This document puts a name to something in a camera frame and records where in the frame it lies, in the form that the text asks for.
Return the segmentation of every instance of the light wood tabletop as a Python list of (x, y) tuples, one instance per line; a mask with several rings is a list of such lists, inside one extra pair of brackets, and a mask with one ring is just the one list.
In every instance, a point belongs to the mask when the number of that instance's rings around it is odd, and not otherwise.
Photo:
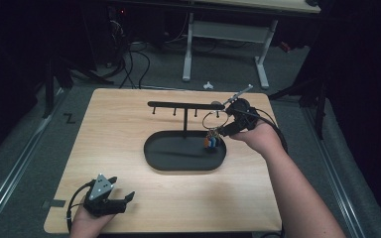
[[(157, 108), (153, 114), (148, 101), (209, 104), (224, 102), (234, 93), (96, 89), (55, 194), (66, 203), (51, 207), (45, 230), (67, 233), (65, 213), (71, 197), (98, 174), (118, 177), (110, 199), (135, 191), (125, 213), (116, 215), (104, 233), (281, 230), (266, 163), (244, 143), (224, 138), (225, 159), (212, 171), (163, 172), (146, 162), (144, 144), (152, 134), (184, 126), (183, 109), (176, 116), (170, 108)], [(244, 93), (241, 98), (274, 118), (265, 94)], [(201, 122), (207, 112), (198, 110), (194, 117), (190, 111), (188, 130), (205, 130)]]
[(265, 8), (299, 13), (319, 13), (320, 7), (312, 7), (305, 0), (194, 0), (195, 2), (227, 4), (243, 7)]

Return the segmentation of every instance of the black tray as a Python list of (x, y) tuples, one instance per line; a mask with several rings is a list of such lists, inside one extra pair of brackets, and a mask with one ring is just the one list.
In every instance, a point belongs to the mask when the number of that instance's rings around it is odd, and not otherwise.
[(159, 171), (211, 171), (221, 166), (226, 154), (224, 141), (205, 148), (206, 131), (161, 131), (144, 145), (147, 163)]

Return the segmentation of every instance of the person's right arm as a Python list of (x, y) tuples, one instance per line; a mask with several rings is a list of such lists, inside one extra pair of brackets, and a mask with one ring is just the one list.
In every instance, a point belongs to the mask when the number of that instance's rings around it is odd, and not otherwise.
[(245, 142), (265, 159), (288, 237), (345, 237), (323, 200), (284, 151), (270, 125), (259, 121), (255, 129), (231, 138)]

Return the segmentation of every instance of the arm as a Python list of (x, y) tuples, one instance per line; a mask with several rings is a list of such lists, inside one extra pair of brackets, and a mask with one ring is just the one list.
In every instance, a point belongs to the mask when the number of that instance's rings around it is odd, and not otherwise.
[(231, 138), (245, 142), (265, 159), (289, 237), (345, 237), (323, 200), (284, 151), (270, 125), (259, 121), (255, 129)]
[(73, 218), (70, 238), (95, 238), (115, 214), (95, 217), (80, 205)]

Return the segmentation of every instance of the person's left hand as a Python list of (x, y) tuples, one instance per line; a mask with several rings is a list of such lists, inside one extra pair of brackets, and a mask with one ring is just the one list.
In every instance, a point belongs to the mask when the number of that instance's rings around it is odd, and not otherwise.
[(78, 207), (75, 217), (73, 218), (70, 230), (70, 238), (94, 238), (100, 234), (104, 226), (113, 219), (116, 214), (95, 217), (90, 214), (82, 205)]

